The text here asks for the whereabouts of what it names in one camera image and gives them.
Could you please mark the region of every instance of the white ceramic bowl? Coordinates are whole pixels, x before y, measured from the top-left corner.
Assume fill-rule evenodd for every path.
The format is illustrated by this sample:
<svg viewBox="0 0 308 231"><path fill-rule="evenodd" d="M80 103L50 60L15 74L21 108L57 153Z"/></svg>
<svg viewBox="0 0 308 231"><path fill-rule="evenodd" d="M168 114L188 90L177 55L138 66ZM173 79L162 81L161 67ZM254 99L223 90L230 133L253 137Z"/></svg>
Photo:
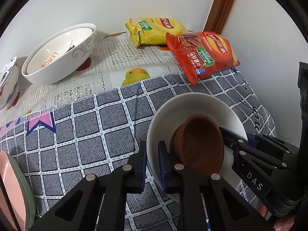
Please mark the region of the white ceramic bowl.
<svg viewBox="0 0 308 231"><path fill-rule="evenodd" d="M178 95L164 103L154 115L147 133L147 159L154 179L161 187L158 160L158 142L163 140L169 151L171 137L175 130L192 114L209 116L218 125L247 140L245 129L238 116L221 100L203 93ZM224 161L219 174L235 189L241 183L240 177L232 170L233 150L224 147ZM178 194L169 195L179 201Z"/></svg>
<svg viewBox="0 0 308 231"><path fill-rule="evenodd" d="M22 75L34 84L55 83L79 68L93 50L96 26L65 28L43 41L25 60Z"/></svg>
<svg viewBox="0 0 308 231"><path fill-rule="evenodd" d="M0 71L0 110L12 105L19 90L16 59L16 56L12 58Z"/></svg>

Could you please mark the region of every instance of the brown clay pot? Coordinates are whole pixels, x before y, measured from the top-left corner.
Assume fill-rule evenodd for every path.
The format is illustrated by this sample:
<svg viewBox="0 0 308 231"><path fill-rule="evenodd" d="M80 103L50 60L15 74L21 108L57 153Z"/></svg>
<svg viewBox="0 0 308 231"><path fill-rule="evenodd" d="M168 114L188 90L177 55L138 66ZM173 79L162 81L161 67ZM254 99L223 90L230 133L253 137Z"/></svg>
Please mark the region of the brown clay pot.
<svg viewBox="0 0 308 231"><path fill-rule="evenodd" d="M170 152L197 173L218 173L224 161L224 141L216 123L204 114L188 117L174 132Z"/></svg>

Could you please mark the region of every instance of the wooden trim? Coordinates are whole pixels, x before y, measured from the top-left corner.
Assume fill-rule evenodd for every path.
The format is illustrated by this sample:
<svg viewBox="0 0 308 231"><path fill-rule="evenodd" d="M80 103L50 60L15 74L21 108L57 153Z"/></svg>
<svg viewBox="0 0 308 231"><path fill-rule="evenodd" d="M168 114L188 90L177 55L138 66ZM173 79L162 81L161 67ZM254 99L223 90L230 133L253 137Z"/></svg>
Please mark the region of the wooden trim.
<svg viewBox="0 0 308 231"><path fill-rule="evenodd" d="M234 0L214 0L203 31L220 34L229 16Z"/></svg>

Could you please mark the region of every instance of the gray checkered tablecloth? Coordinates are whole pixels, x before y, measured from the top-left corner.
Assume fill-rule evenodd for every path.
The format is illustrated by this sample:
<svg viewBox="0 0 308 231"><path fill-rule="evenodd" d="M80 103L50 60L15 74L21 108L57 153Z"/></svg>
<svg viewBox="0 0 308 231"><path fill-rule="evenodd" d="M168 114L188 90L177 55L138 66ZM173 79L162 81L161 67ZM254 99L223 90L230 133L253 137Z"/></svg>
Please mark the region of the gray checkered tablecloth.
<svg viewBox="0 0 308 231"><path fill-rule="evenodd" d="M276 135L275 124L236 69L218 72L191 86L184 74L169 74L105 91L20 119L1 138L1 150L19 163L33 189L37 217L46 213L84 176L109 174L125 164L146 140L156 111L189 92L215 96L238 115L246 132ZM49 114L52 126L32 117ZM176 230L179 204L165 195L149 169L143 194L127 195L125 231ZM252 205L257 198L244 183L238 192Z"/></svg>

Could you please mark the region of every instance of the white wall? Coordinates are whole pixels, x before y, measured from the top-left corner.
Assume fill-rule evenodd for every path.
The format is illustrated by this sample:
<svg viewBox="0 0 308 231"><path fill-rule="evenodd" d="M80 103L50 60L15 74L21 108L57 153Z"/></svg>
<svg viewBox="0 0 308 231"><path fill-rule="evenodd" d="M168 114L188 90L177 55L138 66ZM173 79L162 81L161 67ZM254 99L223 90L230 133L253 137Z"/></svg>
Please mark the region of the white wall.
<svg viewBox="0 0 308 231"><path fill-rule="evenodd" d="M299 146L301 137L299 62L308 44L275 0L235 0L222 35L241 62L240 72L267 108L278 137Z"/></svg>
<svg viewBox="0 0 308 231"><path fill-rule="evenodd" d="M90 22L98 34L124 31L129 18L174 18L193 31L204 28L213 0L30 0L0 38L0 68L27 57L44 39L68 26Z"/></svg>

